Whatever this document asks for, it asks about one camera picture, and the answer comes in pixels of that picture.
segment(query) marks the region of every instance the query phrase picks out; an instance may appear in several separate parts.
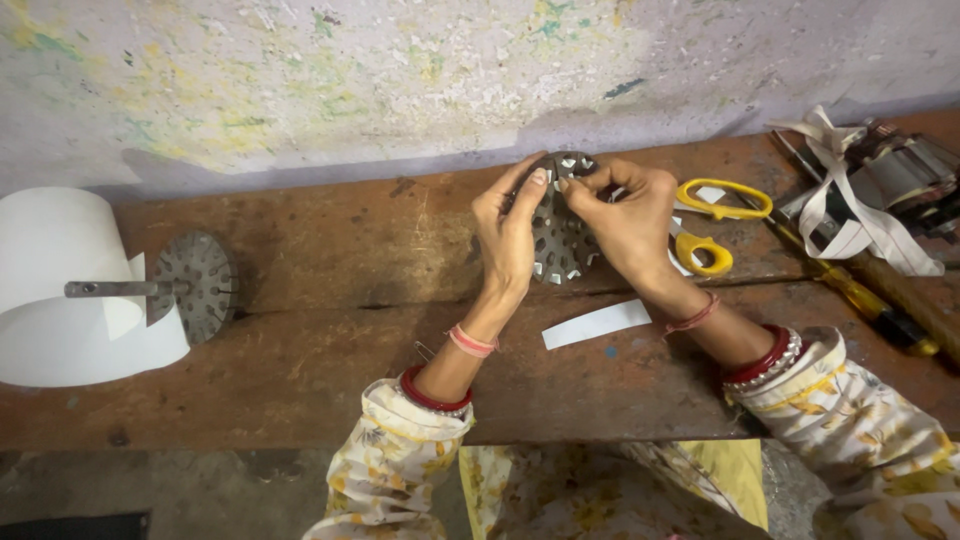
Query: fingernail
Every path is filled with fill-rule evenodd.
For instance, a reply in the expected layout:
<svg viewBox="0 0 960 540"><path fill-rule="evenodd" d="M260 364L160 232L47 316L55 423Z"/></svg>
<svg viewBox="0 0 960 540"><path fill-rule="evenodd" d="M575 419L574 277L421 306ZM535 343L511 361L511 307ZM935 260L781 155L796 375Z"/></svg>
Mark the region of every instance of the fingernail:
<svg viewBox="0 0 960 540"><path fill-rule="evenodd" d="M530 175L530 180L534 181L536 185L546 184L546 169L539 167L534 171L534 174Z"/></svg>

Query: scissors handle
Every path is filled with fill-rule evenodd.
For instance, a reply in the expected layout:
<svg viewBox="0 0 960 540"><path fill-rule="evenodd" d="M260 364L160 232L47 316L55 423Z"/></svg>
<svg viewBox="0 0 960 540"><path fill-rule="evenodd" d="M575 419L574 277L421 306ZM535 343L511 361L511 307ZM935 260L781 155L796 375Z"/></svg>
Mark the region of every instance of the scissors handle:
<svg viewBox="0 0 960 540"><path fill-rule="evenodd" d="M733 256L727 248L717 244L710 236L701 238L690 233L678 233L674 238L677 260L690 272L705 278L723 276L733 268ZM705 250L713 256L713 264L699 266L693 261L694 250Z"/></svg>
<svg viewBox="0 0 960 540"><path fill-rule="evenodd" d="M695 185L728 187L734 191L746 193L761 203L760 209L739 209L736 207L716 205L700 199L695 199L687 193L687 191ZM766 193L757 189L753 189L752 187L747 187L744 184L738 184L736 182L730 182L726 180L716 180L713 178L695 178L693 180L684 182L683 185L677 188L677 200L689 207L694 207L696 209L703 210L706 213L713 214L713 219L723 219L727 216L739 217L743 219L760 219L770 215L770 212L774 209L774 202L770 199L770 197L767 196Z"/></svg>

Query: pink thread bracelet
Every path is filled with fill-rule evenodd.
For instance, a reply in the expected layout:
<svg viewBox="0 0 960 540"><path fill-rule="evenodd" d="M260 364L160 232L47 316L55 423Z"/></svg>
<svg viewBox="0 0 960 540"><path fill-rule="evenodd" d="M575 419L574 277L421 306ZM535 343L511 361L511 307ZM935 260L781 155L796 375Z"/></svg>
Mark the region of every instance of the pink thread bracelet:
<svg viewBox="0 0 960 540"><path fill-rule="evenodd" d="M499 340L494 338L493 343L477 341L476 339L468 336L464 329L460 328L460 323L457 323L457 325L451 328L446 334L450 336L450 341L453 341L457 347L460 347L464 353L467 353L470 356L486 358L493 351L500 350Z"/></svg>

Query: painted wall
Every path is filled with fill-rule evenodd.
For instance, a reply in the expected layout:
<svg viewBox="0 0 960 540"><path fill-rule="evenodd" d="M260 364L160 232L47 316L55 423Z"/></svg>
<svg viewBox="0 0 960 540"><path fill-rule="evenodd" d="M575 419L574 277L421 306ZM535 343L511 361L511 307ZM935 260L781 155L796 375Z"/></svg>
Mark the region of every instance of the painted wall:
<svg viewBox="0 0 960 540"><path fill-rule="evenodd" d="M960 100L956 0L0 0L0 195L389 178Z"/></svg>

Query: woman's right hand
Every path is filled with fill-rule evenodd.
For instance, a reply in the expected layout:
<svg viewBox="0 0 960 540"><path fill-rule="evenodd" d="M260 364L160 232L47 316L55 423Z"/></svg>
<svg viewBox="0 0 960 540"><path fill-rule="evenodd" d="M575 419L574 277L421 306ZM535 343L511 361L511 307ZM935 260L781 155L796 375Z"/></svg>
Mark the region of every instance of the woman's right hand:
<svg viewBox="0 0 960 540"><path fill-rule="evenodd" d="M627 194L615 203L597 193L615 184ZM672 174L612 160L581 179L561 179L567 205L593 230L604 256L641 295L680 277L667 256L670 216L677 194Z"/></svg>

